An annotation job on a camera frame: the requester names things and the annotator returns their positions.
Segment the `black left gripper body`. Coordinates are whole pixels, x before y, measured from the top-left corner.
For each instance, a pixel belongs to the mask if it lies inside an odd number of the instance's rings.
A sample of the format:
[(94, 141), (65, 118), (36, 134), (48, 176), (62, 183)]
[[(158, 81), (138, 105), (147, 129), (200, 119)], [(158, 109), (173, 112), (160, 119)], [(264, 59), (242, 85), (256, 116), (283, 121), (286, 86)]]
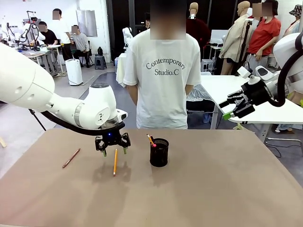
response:
[(101, 137), (104, 145), (123, 145), (120, 130), (123, 126), (102, 130)]

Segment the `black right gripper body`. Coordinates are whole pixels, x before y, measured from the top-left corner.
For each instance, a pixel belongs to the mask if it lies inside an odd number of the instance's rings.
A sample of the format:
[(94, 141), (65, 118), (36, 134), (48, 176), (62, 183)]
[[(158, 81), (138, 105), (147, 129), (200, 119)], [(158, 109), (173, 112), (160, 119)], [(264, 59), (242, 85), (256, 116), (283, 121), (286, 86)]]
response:
[(252, 105), (263, 104), (268, 102), (272, 97), (266, 84), (262, 80), (252, 85), (246, 82), (241, 88), (248, 103)]

